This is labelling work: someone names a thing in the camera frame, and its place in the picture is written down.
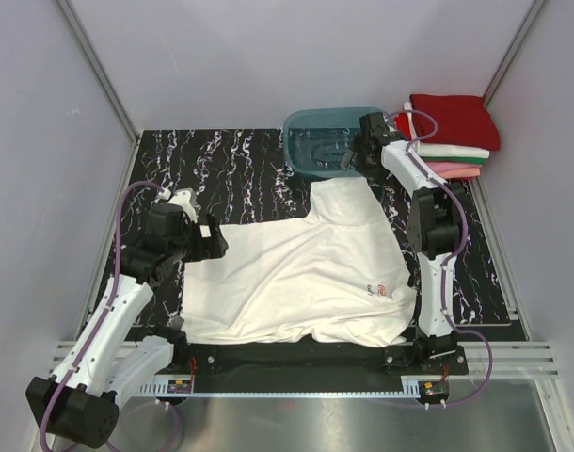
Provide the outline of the teal plastic bin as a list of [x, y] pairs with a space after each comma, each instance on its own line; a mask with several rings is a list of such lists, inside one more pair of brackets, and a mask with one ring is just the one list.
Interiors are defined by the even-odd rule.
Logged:
[[341, 162], [360, 132], [359, 119], [376, 107], [338, 107], [300, 110], [290, 115], [282, 128], [285, 160], [302, 177], [330, 179], [359, 177]]

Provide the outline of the white t-shirt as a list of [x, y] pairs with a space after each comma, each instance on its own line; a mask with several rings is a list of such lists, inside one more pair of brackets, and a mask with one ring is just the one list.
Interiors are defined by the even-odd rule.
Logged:
[[311, 186], [303, 218], [223, 227], [226, 254], [185, 268], [192, 343], [402, 342], [417, 293], [391, 225], [363, 178]]

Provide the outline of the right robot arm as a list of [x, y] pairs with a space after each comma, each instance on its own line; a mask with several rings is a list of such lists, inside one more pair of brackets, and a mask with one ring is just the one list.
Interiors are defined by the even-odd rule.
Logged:
[[454, 267], [469, 226], [459, 199], [462, 186], [431, 170], [414, 151], [416, 143], [390, 128], [383, 113], [368, 113], [359, 118], [359, 132], [341, 165], [378, 184], [391, 175], [410, 197], [407, 240], [420, 265], [421, 304], [403, 365], [430, 374], [456, 360], [457, 333], [450, 315]]

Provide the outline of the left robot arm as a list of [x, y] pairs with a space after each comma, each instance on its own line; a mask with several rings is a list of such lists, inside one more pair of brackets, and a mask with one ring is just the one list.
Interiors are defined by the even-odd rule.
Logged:
[[43, 450], [49, 434], [93, 449], [105, 445], [142, 385], [190, 362], [185, 333], [170, 326], [146, 328], [135, 350], [121, 361], [116, 357], [156, 288], [178, 265], [225, 255], [228, 243], [216, 218], [207, 215], [206, 225], [203, 235], [187, 202], [161, 202], [148, 212], [143, 231], [120, 249], [103, 299], [72, 350], [48, 378], [34, 377], [26, 388]]

